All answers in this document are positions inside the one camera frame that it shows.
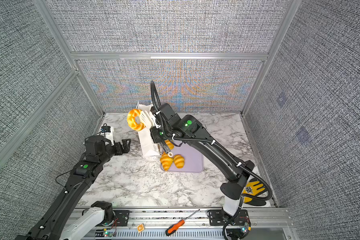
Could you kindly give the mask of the white printed paper bag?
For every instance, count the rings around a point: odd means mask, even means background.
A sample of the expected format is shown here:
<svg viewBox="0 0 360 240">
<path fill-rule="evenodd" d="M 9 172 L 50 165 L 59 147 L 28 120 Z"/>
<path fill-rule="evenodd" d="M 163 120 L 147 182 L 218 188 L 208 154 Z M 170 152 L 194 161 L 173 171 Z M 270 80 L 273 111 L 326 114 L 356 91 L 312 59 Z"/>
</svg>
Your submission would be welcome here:
<svg viewBox="0 0 360 240">
<path fill-rule="evenodd" d="M 151 109 L 151 105 L 142 105 L 140 103 L 137 104 L 137 109 L 142 110 L 143 119 L 148 120 L 148 125 L 144 123 L 145 128 L 138 132 L 140 144 L 142 148 L 142 153 L 144 157 L 152 157 L 152 156 L 159 156 L 160 150 L 157 144 L 154 144 L 150 134 L 150 128 L 155 127 L 155 123 L 152 119 L 152 114 L 149 112 Z"/>
</svg>

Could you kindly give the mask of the small round striped roll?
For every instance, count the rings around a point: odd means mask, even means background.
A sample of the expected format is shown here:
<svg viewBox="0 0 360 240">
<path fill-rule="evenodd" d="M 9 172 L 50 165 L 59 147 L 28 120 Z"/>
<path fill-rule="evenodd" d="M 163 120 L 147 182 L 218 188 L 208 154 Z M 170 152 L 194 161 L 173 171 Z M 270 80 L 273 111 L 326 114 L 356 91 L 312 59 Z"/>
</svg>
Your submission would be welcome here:
<svg viewBox="0 0 360 240">
<path fill-rule="evenodd" d="M 170 150 L 172 150 L 175 147 L 174 144 L 169 140 L 165 140 L 165 143 Z"/>
</svg>

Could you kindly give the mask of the long striped croissant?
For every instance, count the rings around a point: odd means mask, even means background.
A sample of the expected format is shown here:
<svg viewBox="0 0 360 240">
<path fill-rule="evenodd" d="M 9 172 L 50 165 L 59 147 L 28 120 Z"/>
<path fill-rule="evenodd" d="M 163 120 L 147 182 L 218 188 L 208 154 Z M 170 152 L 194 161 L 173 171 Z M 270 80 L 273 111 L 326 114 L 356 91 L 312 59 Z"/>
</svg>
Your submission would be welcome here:
<svg viewBox="0 0 360 240">
<path fill-rule="evenodd" d="M 164 171 L 169 170 L 173 161 L 174 161 L 173 157 L 170 157 L 166 152 L 163 152 L 163 154 L 160 158 L 160 162 L 161 162 L 161 165 L 162 165 Z"/>
</svg>

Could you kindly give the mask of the ring shaped bread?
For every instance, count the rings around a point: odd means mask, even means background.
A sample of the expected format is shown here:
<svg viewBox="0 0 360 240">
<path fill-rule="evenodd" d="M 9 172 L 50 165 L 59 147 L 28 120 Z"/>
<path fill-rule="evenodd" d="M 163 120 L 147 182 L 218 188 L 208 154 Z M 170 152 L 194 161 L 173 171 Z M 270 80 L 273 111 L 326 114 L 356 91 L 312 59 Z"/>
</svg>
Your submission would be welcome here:
<svg viewBox="0 0 360 240">
<path fill-rule="evenodd" d="M 132 130 L 135 130 L 137 132 L 139 132 L 145 128 L 144 123 L 142 123 L 140 121 L 141 112 L 142 112 L 141 110 L 133 109 L 133 110 L 129 111 L 129 113 L 127 115 L 128 126 Z"/>
</svg>

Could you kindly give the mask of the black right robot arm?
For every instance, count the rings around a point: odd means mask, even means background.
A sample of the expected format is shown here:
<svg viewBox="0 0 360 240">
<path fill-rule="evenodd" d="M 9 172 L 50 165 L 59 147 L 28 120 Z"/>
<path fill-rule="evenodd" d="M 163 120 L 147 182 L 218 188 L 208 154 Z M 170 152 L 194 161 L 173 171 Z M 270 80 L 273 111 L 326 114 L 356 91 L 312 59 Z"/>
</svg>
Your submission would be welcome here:
<svg viewBox="0 0 360 240">
<path fill-rule="evenodd" d="M 181 118 L 172 107 L 162 104 L 154 81 L 150 82 L 151 98 L 155 126 L 150 128 L 151 138 L 155 144 L 160 144 L 165 152 L 169 151 L 167 141 L 179 141 L 199 151 L 210 160 L 226 177 L 227 182 L 220 187 L 225 196 L 223 211 L 233 216 L 241 207 L 244 198 L 258 201 L 268 201 L 273 192 L 269 184 L 253 172 L 255 167 L 251 161 L 243 161 L 229 152 L 207 131 L 203 124 L 192 115 Z M 253 196 L 244 193 L 250 177 L 263 185 L 267 195 Z"/>
</svg>

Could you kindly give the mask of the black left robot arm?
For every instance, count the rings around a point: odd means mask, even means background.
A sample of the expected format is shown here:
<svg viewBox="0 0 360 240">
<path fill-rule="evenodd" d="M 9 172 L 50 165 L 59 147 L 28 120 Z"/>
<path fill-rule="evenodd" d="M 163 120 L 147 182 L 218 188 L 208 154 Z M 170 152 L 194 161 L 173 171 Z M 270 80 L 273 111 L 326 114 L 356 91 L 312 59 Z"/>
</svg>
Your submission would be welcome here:
<svg viewBox="0 0 360 240">
<path fill-rule="evenodd" d="M 111 203 L 97 201 L 74 224 L 66 227 L 72 212 L 84 193 L 104 169 L 104 164 L 114 156 L 130 151 L 131 139 L 111 141 L 103 135 L 85 139 L 85 152 L 69 171 L 63 190 L 44 216 L 25 235 L 17 240 L 80 240 L 97 225 L 110 224 L 115 220 Z"/>
</svg>

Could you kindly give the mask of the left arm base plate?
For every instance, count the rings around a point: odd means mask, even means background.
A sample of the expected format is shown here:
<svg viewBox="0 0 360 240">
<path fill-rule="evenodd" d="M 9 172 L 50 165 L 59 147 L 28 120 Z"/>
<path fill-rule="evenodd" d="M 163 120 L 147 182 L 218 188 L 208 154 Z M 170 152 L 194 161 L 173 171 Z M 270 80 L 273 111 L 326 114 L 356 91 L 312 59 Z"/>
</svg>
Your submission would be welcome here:
<svg viewBox="0 0 360 240">
<path fill-rule="evenodd" d="M 126 227 L 129 222 L 130 213 L 129 210 L 113 210 L 113 213 L 110 210 L 106 210 L 104 219 L 97 227 L 110 228 L 114 223 L 116 227 Z"/>
</svg>

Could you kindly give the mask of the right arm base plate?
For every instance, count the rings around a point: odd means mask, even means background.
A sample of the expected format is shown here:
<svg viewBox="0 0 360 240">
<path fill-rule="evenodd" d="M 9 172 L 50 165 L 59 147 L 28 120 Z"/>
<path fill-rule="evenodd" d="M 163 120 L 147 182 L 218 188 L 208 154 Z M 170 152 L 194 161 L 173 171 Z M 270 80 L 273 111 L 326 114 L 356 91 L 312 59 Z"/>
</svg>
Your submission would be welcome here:
<svg viewBox="0 0 360 240">
<path fill-rule="evenodd" d="M 231 216 L 224 212 L 223 209 L 208 210 L 207 216 L 211 226 L 223 226 L 231 218 Z M 231 221 L 230 225 L 250 227 L 252 224 L 248 211 L 240 209 L 238 215 Z"/>
</svg>

